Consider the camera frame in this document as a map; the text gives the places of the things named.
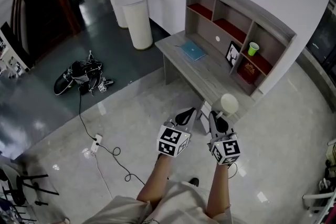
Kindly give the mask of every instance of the electrical outlet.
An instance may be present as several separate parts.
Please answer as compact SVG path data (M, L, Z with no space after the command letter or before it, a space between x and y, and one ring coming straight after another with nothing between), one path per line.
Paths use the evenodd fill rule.
M99 146L96 145L96 143L100 144L100 142L101 142L101 140L102 140L103 137L101 135L99 135L99 134L96 134L95 138L97 139L97 141L93 141L92 142L92 146L91 146L91 151L94 152L94 153L96 153L98 151L98 148L99 148Z

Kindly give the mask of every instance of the dark gray floor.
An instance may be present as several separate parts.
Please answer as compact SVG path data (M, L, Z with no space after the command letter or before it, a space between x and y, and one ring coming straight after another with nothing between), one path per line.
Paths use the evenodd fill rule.
M118 26L110 0L85 0L80 5L86 28L43 58L18 80L0 77L0 151L16 158L64 123L78 115L77 87L55 96L55 80L70 64L87 58L89 50L103 63L103 75L116 83L107 92L82 97L82 110L124 88L131 81L163 65L155 47L137 51L130 33ZM151 22L154 42L168 34Z

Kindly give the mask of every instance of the power cord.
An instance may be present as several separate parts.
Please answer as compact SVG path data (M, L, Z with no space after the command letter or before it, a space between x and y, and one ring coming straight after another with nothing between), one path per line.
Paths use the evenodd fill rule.
M236 163L233 163L233 164L236 165L237 170L236 170L236 172L235 172L235 174L233 176L229 177L229 179L233 178L237 174L237 172L238 172L238 166L237 166L237 164Z
M106 183L106 181L105 181L105 179L104 179L104 177L103 177L103 174L101 173L101 170L99 169L99 166L98 166L98 160L97 160L97 157L96 157L95 154L94 154L94 158L95 158L95 160L96 160L97 169L98 169L98 171L100 172L101 178L103 179L103 181L104 181L104 183L105 183L105 185L106 185L106 188L107 188L107 190L109 191L109 194L110 194L110 196L111 196L111 199L113 200L113 198L112 198L112 194L111 194L111 192L110 192L110 189L109 189L109 187L107 186L107 183Z
M82 124L83 124L83 126L84 126L84 128L85 128L85 131L86 131L86 133L88 134L88 136L91 137L94 141L97 141L97 139L95 139L94 137L92 137L92 136L88 133L88 130L86 129L86 126L85 126L85 124L84 124L84 121L83 121L83 119L82 119L82 116L80 115L80 106L81 106L81 103L82 103L82 95L81 95L81 93L79 92L79 117L80 117L80 120L82 121Z
M99 143L96 143L96 145L105 148L105 150L113 156L113 158L115 159L115 161L116 161L122 168L124 168L124 169L127 171L128 174L125 176L125 181L126 181L126 182L129 182L129 181L131 180L131 176L135 176L135 177L136 177L136 178L137 178L143 185L145 185L145 183L144 183L144 182L143 182L143 181L142 181L136 174L131 173L125 166L121 165L121 164L119 163L119 161L117 160L116 156L120 155L120 153L121 153L121 149L120 149L120 147L116 146L116 147L113 149L113 151L110 152L106 147L100 145Z
M81 100L82 100L82 97L81 97L81 96L82 96L82 95L79 93L79 117L80 117L80 119L81 119L81 121L82 121L82 124L83 124L83 126L84 126L84 128L85 128L85 131L86 131L86 133L88 134L88 136L91 137L94 141L97 141L97 139L95 139L94 137L92 137L92 136L88 133L88 130L87 130L85 124L84 124L84 121L82 120L81 115L80 115L80 107L81 107ZM120 155L120 153L121 153L121 149L120 149L120 147L115 147L115 148L113 149L113 151L110 152L110 151L109 151L106 147L104 147L103 145L100 145L99 143L96 143L96 145L105 148L105 150L113 156L113 158L115 159L115 161L116 161L122 168L124 168L124 169L127 171L128 174L125 176L125 181L126 181L126 182L129 182L129 181L131 180L131 176L135 176L135 177L136 177L136 178L137 178L143 185L145 185L145 183L144 183L144 182L143 182L143 181L142 181L136 174L131 173L125 166L121 165L121 164L119 163L119 161L117 160L116 156ZM97 158L96 158L96 155L94 155L94 156L95 156L94 158L96 159L97 168L98 168L98 170L99 170L99 172L100 172L101 178L104 180L103 175L102 175L102 173L101 173L101 171L100 171L100 169L99 169L99 166L98 166L98 160L97 160Z

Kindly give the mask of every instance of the sneaker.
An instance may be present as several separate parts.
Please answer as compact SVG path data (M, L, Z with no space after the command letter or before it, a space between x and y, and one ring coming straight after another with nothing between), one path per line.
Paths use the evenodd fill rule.
M192 179L189 181L189 183L190 183L191 185L194 185L195 187L198 187L198 185L200 184L200 181L199 181L199 179L198 179L197 177L194 177L194 178L192 178Z

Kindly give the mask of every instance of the human arm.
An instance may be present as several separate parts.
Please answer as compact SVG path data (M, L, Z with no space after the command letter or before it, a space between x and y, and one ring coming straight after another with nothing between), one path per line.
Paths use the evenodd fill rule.
M159 157L152 174L136 198L143 202L149 201L153 210L157 207L164 195L171 168L171 159L171 157L163 154Z
M228 167L217 164L206 209L207 215L214 218L229 207Z

